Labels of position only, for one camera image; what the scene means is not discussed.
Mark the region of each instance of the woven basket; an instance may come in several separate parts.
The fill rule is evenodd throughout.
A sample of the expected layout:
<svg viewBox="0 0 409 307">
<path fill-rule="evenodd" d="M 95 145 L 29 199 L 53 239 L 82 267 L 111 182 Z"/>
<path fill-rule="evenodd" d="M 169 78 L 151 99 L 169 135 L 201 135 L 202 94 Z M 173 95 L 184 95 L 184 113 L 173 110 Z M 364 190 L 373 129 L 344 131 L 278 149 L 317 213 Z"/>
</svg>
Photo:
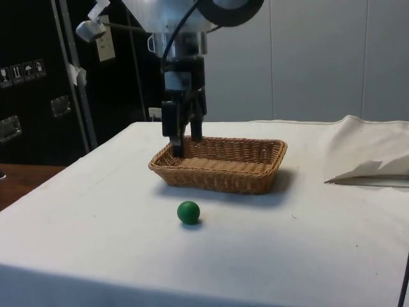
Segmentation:
<svg viewBox="0 0 409 307">
<path fill-rule="evenodd" d="M 266 194 L 287 150 L 279 140 L 185 137 L 184 158 L 167 145 L 149 169 L 167 184 L 239 194 Z"/>
</svg>

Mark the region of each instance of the green ball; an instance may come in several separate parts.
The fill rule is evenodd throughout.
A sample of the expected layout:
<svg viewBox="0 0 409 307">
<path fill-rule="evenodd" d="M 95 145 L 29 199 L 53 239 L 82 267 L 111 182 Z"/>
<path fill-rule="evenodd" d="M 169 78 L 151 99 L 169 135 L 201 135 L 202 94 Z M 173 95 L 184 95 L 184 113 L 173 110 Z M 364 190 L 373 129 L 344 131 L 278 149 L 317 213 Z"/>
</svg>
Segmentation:
<svg viewBox="0 0 409 307">
<path fill-rule="evenodd" d="M 193 201 L 184 201 L 179 205 L 178 217 L 180 221 L 188 225 L 199 223 L 200 208 Z"/>
</svg>

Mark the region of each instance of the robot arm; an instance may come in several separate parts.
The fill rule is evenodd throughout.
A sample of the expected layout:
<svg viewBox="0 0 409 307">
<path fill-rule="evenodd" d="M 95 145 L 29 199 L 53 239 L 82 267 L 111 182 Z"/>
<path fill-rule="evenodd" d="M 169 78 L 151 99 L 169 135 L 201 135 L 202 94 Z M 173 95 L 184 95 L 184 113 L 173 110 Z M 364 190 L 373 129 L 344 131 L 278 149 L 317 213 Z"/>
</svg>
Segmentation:
<svg viewBox="0 0 409 307">
<path fill-rule="evenodd" d="M 122 0 L 146 32 L 148 48 L 162 58 L 166 99 L 162 102 L 162 132 L 173 144 L 174 155 L 183 157 L 185 128 L 190 123 L 195 141 L 202 139 L 206 115 L 205 61 L 207 32 L 212 24 L 239 26 L 252 19 L 264 0 Z M 97 16 L 109 4 L 98 0 L 91 19 L 77 34 L 92 41 L 105 33 Z"/>
</svg>

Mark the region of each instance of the white tablecloth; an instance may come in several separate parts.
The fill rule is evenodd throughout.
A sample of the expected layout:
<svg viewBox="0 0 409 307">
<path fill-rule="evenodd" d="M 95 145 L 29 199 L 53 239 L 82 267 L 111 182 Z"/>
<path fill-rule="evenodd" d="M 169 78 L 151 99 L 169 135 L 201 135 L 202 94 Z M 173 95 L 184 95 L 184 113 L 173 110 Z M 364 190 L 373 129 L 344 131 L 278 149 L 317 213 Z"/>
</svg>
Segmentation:
<svg viewBox="0 0 409 307">
<path fill-rule="evenodd" d="M 206 123 L 288 143 L 273 192 L 240 196 L 166 186 L 160 124 L 131 125 L 0 213 L 0 306 L 396 306 L 409 189 L 324 184 L 333 128 Z"/>
</svg>

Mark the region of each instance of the floor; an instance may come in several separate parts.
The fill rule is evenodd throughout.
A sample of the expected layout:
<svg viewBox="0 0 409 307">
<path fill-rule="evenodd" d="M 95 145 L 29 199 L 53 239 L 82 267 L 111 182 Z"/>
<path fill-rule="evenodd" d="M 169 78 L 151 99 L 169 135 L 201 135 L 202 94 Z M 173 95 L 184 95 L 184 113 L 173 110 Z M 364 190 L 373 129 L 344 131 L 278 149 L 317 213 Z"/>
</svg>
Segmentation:
<svg viewBox="0 0 409 307">
<path fill-rule="evenodd" d="M 65 169 L 62 166 L 0 164 L 0 211 Z"/>
</svg>

